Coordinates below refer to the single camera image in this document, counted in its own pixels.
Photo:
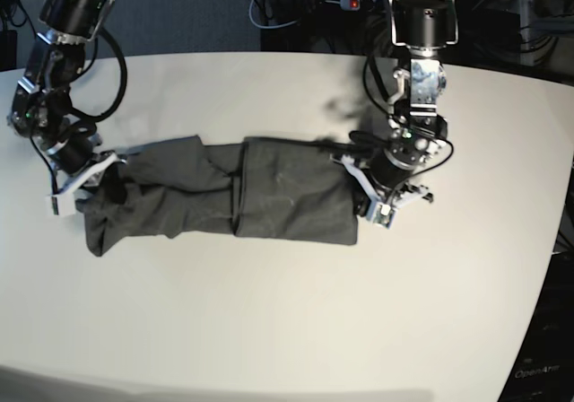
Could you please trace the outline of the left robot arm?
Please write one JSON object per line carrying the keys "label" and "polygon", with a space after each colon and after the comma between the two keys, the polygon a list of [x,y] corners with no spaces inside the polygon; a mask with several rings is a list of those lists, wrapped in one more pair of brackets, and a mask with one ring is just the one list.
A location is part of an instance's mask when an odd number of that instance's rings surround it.
{"label": "left robot arm", "polygon": [[434,169],[432,159],[448,140],[448,122],[438,112],[447,84],[439,52],[458,41],[456,0],[386,0],[392,46],[405,48],[406,58],[393,71],[396,91],[388,93],[374,56],[363,75],[371,75],[383,103],[379,109],[389,127],[385,136],[352,131],[348,153],[333,155],[362,190],[359,216],[390,227],[396,212],[412,202],[432,202],[430,190],[414,178]]}

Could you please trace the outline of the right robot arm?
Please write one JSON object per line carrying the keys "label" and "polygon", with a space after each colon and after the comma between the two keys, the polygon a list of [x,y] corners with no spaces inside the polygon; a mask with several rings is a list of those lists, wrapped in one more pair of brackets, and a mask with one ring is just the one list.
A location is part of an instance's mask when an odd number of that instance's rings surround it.
{"label": "right robot arm", "polygon": [[[127,87],[126,58],[104,22],[116,0],[46,0],[28,64],[13,96],[8,125],[30,141],[48,168],[48,206],[57,216],[75,211],[75,194],[96,188],[106,171],[121,160],[115,153],[96,154],[98,124],[111,117]],[[110,107],[90,115],[74,107],[71,85],[88,70],[86,46],[103,39],[119,66],[119,87]]]}

